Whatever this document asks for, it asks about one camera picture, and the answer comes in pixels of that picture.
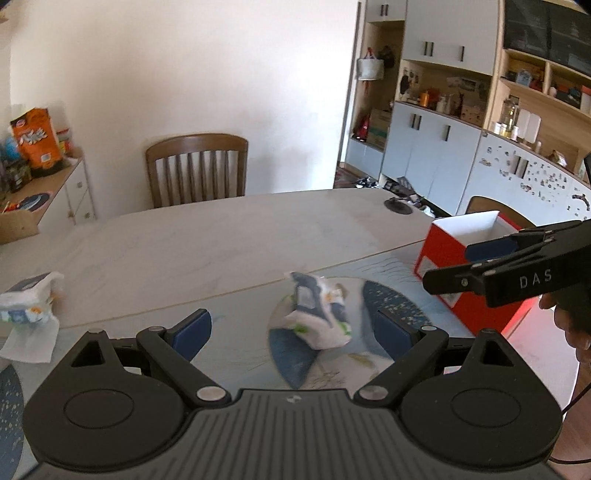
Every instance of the metal pin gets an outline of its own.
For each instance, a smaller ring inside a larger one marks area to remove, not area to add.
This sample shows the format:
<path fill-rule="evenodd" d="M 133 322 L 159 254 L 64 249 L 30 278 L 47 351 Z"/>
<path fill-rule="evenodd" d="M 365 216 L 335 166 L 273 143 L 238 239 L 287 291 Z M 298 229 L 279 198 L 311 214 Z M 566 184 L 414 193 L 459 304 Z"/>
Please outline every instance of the metal pin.
<path fill-rule="evenodd" d="M 203 401 L 219 401 L 226 396 L 226 391 L 220 387 L 203 387 L 197 390 L 197 398 Z"/>
<path fill-rule="evenodd" d="M 365 400 L 379 401 L 388 396 L 388 390 L 379 385 L 366 385 L 359 390 L 359 396 Z"/>

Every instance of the human hand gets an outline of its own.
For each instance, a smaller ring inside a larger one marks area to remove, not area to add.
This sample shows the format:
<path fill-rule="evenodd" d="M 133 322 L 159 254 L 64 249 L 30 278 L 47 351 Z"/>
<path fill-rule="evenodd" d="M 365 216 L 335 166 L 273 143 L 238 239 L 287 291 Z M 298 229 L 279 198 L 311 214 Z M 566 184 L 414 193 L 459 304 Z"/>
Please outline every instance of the human hand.
<path fill-rule="evenodd" d="M 556 305 L 556 301 L 551 293 L 542 295 L 540 299 L 540 308 L 543 310 L 550 309 Z M 577 349 L 577 360 L 581 363 L 591 362 L 591 335 L 581 330 L 573 328 L 573 319 L 566 310 L 556 307 L 554 310 L 554 323 L 556 326 L 564 330 L 564 336 L 568 344 Z"/>

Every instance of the black cable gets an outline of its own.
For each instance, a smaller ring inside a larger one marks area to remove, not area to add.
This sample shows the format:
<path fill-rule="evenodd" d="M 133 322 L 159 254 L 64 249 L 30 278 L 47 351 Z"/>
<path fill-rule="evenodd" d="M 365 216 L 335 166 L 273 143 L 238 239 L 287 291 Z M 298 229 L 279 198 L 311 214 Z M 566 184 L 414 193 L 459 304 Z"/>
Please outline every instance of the black cable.
<path fill-rule="evenodd" d="M 589 385 L 587 385 L 584 389 L 581 390 L 581 392 L 579 393 L 579 395 L 577 395 L 575 398 L 573 398 L 571 400 L 571 402 L 566 405 L 566 407 L 564 408 L 564 410 L 562 411 L 562 415 L 564 415 L 565 413 L 567 413 L 572 407 L 574 407 L 577 402 L 584 397 L 584 395 L 591 390 L 591 383 Z M 591 463 L 591 458 L 586 458 L 585 460 L 559 460 L 557 458 L 554 457 L 550 457 L 548 458 L 548 460 L 552 463 L 558 463 L 559 465 L 582 465 L 584 463 Z"/>

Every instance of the red object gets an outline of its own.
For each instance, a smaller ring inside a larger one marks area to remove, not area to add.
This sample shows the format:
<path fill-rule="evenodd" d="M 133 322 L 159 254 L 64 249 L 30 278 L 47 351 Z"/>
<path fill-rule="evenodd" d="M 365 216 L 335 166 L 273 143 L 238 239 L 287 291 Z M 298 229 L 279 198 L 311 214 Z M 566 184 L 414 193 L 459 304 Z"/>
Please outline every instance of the red object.
<path fill-rule="evenodd" d="M 433 268 L 465 264 L 467 245 L 500 238 L 519 229 L 499 212 L 472 213 L 435 220 L 417 260 L 415 275 L 422 278 L 427 270 Z M 440 298 L 474 335 L 483 328 L 494 328 L 506 338 L 537 301 L 528 299 L 492 309 L 486 306 L 484 297 L 472 292 L 448 294 Z"/>
<path fill-rule="evenodd" d="M 355 137 L 359 140 L 366 141 L 368 139 L 368 132 L 369 132 L 369 115 L 365 115 L 362 118 L 361 123 L 359 124 L 359 127 L 357 128 L 357 131 L 355 132 Z"/>

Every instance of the wooden floor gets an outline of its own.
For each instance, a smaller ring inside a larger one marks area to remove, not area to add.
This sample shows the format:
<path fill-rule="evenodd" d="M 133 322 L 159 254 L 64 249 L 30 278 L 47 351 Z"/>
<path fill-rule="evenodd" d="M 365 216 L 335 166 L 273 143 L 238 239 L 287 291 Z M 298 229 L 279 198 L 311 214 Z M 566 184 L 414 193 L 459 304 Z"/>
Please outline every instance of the wooden floor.
<path fill-rule="evenodd" d="M 588 366 L 579 369 L 576 395 L 591 382 Z M 566 414 L 553 456 L 562 460 L 591 458 L 591 391 Z M 591 463 L 585 465 L 550 465 L 567 480 L 591 480 Z"/>

